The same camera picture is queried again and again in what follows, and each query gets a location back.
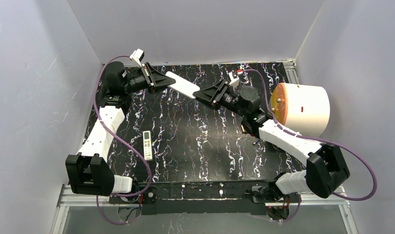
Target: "white remote control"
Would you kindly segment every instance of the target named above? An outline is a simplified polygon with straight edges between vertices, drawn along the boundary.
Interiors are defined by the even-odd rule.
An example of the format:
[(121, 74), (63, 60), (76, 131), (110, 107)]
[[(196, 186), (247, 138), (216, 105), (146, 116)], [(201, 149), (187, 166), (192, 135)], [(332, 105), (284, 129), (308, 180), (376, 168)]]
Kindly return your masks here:
[(150, 137), (150, 131), (143, 132), (143, 157), (146, 161), (153, 160), (152, 154), (152, 141)]

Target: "purple cable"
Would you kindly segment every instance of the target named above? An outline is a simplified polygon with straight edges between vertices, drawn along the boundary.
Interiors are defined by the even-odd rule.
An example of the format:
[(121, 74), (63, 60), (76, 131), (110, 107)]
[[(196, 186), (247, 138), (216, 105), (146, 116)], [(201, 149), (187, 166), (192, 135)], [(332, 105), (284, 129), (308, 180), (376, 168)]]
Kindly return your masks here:
[[(127, 55), (120, 55), (117, 57), (112, 58), (110, 61), (108, 61), (102, 68), (99, 78), (97, 79), (97, 84), (100, 82), (101, 76), (104, 73), (104, 70), (106, 69), (107, 65), (109, 63), (111, 63), (112, 61), (114, 61), (115, 59), (118, 58), (130, 58), (130, 56)], [(149, 174), (149, 181), (147, 182), (146, 187), (144, 187), (144, 189), (142, 189), (141, 191), (138, 191), (137, 193), (134, 194), (113, 194), (115, 196), (123, 196), (123, 197), (130, 197), (130, 196), (136, 196), (136, 195), (140, 195), (142, 193), (144, 193), (145, 191), (147, 191), (147, 189), (150, 187), (150, 184), (152, 183), (152, 171), (150, 170), (149, 164), (146, 162), (146, 160), (144, 160), (143, 156), (133, 147), (131, 146), (129, 143), (127, 143), (126, 141), (124, 141), (123, 139), (121, 139), (119, 136), (117, 136), (117, 134), (113, 133), (102, 121), (101, 116), (100, 116), (100, 112), (99, 112), (99, 108), (97, 107), (97, 101), (96, 101), (96, 94), (97, 94), (97, 89), (94, 91), (94, 111), (96, 112), (97, 118), (100, 120), (101, 125), (103, 126), (103, 128), (110, 133), (114, 138), (116, 138), (118, 141), (120, 141), (123, 145), (127, 146), (130, 150), (132, 150), (139, 158), (140, 160), (143, 162), (143, 164), (146, 166), (146, 170), (147, 173)]]
[(125, 225), (125, 224), (129, 224), (129, 223), (131, 223), (131, 222), (137, 220), (137, 219), (140, 217), (140, 215), (139, 215), (139, 216), (133, 218), (132, 220), (126, 221), (126, 222), (114, 222), (114, 221), (110, 220), (109, 218), (107, 218), (107, 217), (104, 215), (103, 211), (101, 210), (100, 204), (99, 204), (99, 196), (96, 196), (96, 202), (97, 202), (97, 209), (99, 210), (100, 215), (101, 215), (107, 222), (109, 222), (109, 223), (111, 223), (111, 224), (115, 224), (115, 225)]
[(359, 156), (356, 152), (352, 151), (351, 149), (347, 148), (346, 146), (344, 146), (344, 145), (342, 145), (340, 143), (336, 143), (336, 142), (333, 142), (333, 141), (330, 141), (330, 140), (321, 139), (321, 138), (318, 138), (318, 137), (309, 137), (309, 136), (296, 135), (296, 134), (294, 134), (294, 133), (292, 133), (292, 132), (290, 132), (290, 131), (288, 131), (286, 129), (283, 129), (282, 125), (278, 122), (277, 118), (275, 117), (274, 112), (272, 112), (271, 109), (269, 108), (268, 99), (267, 99), (268, 96), (267, 96), (267, 92), (266, 92), (266, 84), (265, 84), (265, 81), (263, 79), (262, 74), (258, 70), (255, 70), (255, 69), (246, 69), (246, 70), (243, 70), (242, 72), (256, 72), (256, 73), (258, 73), (258, 75), (260, 76), (261, 81), (262, 81), (263, 91), (264, 91), (264, 95), (265, 95), (266, 108), (268, 109), (268, 112), (272, 115), (272, 118), (274, 119), (275, 124), (277, 124), (278, 128), (283, 130), (283, 132), (285, 132), (287, 134), (290, 134), (292, 136), (301, 138), (301, 139), (316, 140), (316, 141), (320, 141), (320, 142), (324, 142), (324, 143), (333, 144), (335, 146), (343, 148), (344, 150), (346, 150), (346, 151), (350, 152), (352, 155), (354, 155), (358, 160), (360, 160), (364, 164), (364, 166), (368, 169), (368, 171), (370, 172), (371, 177), (373, 179), (373, 189), (371, 190), (371, 192), (368, 195), (366, 195), (364, 197), (349, 197), (349, 196), (343, 196), (341, 194), (333, 193), (334, 195), (336, 195), (336, 196), (338, 196), (340, 198), (346, 199), (346, 200), (364, 201), (364, 200), (367, 200), (367, 199), (371, 198), (375, 194), (375, 192), (377, 190), (377, 178), (375, 177), (375, 173), (372, 170), (372, 168), (370, 167), (370, 165), (361, 156)]
[(300, 206), (301, 206), (301, 194), (298, 193), (298, 205), (296, 206), (295, 212), (290, 217), (283, 219), (282, 222), (286, 222), (286, 221), (293, 219), (295, 217), (295, 215), (298, 213)]

